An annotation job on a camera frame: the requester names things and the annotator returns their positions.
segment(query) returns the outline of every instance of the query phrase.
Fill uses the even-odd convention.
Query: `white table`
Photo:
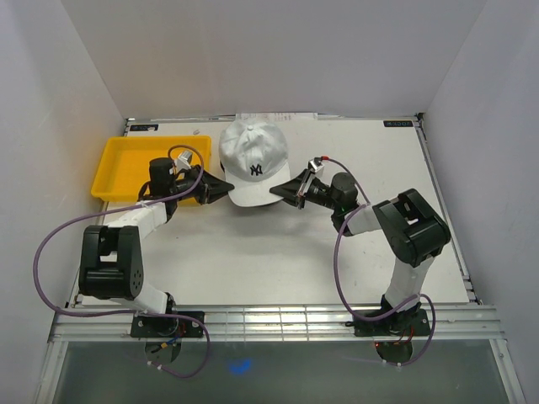
[[[229,122],[159,123],[155,132],[128,136],[212,139],[210,172],[223,178],[219,135]],[[295,177],[315,156],[343,162],[373,203],[416,188],[441,213],[415,128],[385,128],[381,120],[278,122]],[[327,163],[322,180],[338,172]],[[118,205],[110,204],[109,209]],[[239,208],[223,198],[212,205],[180,207],[173,219],[142,242],[146,280],[186,305],[260,306],[340,304],[332,267],[336,231],[331,211],[284,203]],[[108,216],[106,221],[113,220]],[[386,291],[394,255],[381,231],[347,238],[339,260],[349,302],[376,304]],[[435,303],[466,303],[468,296],[451,245],[435,260],[423,292]],[[105,304],[85,298],[84,305]]]

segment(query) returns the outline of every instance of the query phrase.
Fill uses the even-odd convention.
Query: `white baseball cap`
[[[262,120],[235,120],[219,139],[219,158],[228,193],[238,206],[272,204],[282,198],[270,188],[290,181],[288,146],[280,129]]]

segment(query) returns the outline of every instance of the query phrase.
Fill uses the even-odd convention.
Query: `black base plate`
[[[180,314],[182,316],[189,316],[196,318],[200,322],[204,323],[203,311],[175,311],[174,314]],[[133,322],[131,323],[131,333],[130,335],[133,338],[171,338],[171,335],[163,335],[162,332],[159,332],[155,327],[155,321],[162,320],[159,317],[146,317],[146,316],[136,316],[133,317]],[[185,325],[184,335],[182,338],[201,338],[204,335],[202,328],[194,327],[193,322],[179,322],[179,325],[182,327]]]
[[[362,316],[371,314],[372,311],[357,311]],[[410,335],[411,329],[414,329],[414,336],[416,337],[428,337],[430,334],[429,319],[427,318],[427,312],[423,309],[419,309],[415,313],[408,326],[400,332],[390,332],[386,323],[376,322],[361,322],[354,320],[354,335],[356,337],[385,337],[403,335],[407,337]]]

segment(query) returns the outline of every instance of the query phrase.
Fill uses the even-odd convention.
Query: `cap brim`
[[[278,202],[282,197],[270,193],[270,188],[290,181],[288,162],[271,177],[258,182],[244,181],[225,170],[225,179],[234,185],[228,193],[231,201],[242,207],[269,205]]]

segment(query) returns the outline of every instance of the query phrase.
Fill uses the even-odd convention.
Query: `yellow bin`
[[[105,202],[136,202],[141,186],[150,179],[150,160],[166,157],[168,149],[174,145],[194,147],[204,158],[204,167],[210,166],[209,136],[112,137],[104,147],[93,179],[92,196]],[[174,150],[172,156],[181,152],[181,149]],[[195,154],[191,164],[200,164]],[[182,205],[184,203],[197,205],[192,198]]]

